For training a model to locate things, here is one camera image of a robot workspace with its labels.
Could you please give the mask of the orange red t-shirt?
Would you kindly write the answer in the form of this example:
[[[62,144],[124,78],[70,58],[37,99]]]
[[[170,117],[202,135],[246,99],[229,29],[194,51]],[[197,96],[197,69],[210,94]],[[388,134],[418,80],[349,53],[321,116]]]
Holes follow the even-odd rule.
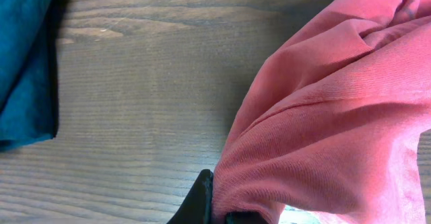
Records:
[[[286,206],[324,223],[424,223],[430,0],[334,0],[260,68],[214,172],[212,219]]]

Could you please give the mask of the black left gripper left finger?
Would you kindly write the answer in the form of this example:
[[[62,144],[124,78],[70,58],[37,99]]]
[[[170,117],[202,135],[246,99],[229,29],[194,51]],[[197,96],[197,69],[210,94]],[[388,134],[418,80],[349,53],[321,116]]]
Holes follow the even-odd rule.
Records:
[[[210,224],[213,173],[202,170],[174,216],[167,224]]]

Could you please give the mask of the folded navy blue shirt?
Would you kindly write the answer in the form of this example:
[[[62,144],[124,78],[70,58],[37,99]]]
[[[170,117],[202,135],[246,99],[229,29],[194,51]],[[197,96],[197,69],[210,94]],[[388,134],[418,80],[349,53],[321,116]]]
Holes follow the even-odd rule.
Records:
[[[46,14],[52,0],[1,0],[1,150],[57,131]]]

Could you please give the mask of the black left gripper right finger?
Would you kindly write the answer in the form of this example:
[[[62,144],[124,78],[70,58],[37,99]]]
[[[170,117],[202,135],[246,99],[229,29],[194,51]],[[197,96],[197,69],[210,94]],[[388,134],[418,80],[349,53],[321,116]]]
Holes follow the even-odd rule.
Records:
[[[226,215],[225,224],[268,224],[257,212],[233,212]]]

